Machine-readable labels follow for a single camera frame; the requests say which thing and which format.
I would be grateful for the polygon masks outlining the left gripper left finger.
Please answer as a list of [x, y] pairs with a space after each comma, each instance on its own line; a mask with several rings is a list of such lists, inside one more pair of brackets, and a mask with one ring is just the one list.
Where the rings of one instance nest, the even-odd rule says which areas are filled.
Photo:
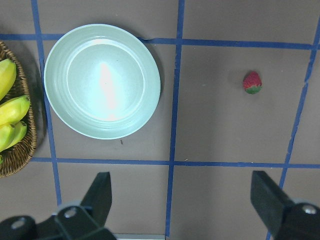
[[115, 240], [105, 227], [112, 205], [111, 175], [99, 172], [79, 204], [69, 205], [36, 223], [28, 215], [0, 222], [2, 240]]

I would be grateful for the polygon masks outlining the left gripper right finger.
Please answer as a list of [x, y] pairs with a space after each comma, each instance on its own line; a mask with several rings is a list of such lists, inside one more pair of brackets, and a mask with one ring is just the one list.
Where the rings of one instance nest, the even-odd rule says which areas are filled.
[[320, 208], [290, 198], [265, 171], [252, 172], [250, 201], [274, 240], [320, 239]]

